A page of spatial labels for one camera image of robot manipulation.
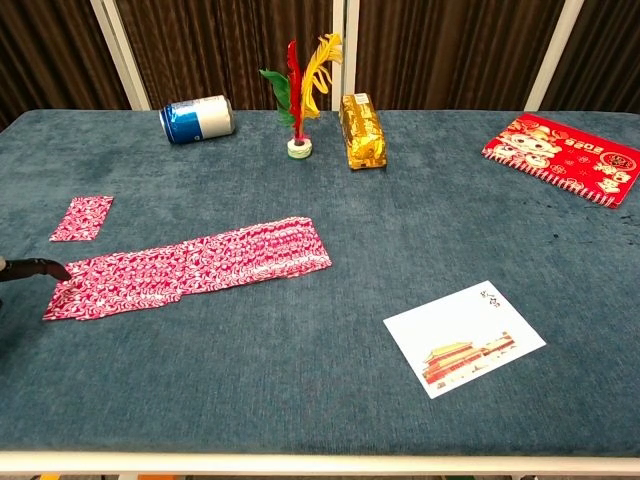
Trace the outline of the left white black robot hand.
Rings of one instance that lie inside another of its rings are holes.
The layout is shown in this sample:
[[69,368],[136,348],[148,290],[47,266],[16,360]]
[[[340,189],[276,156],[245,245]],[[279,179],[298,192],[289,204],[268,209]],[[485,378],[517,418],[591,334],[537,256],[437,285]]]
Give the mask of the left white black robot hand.
[[48,275],[58,281],[71,279],[71,274],[60,263],[42,258],[5,260],[1,268],[1,281],[8,282],[35,275]]

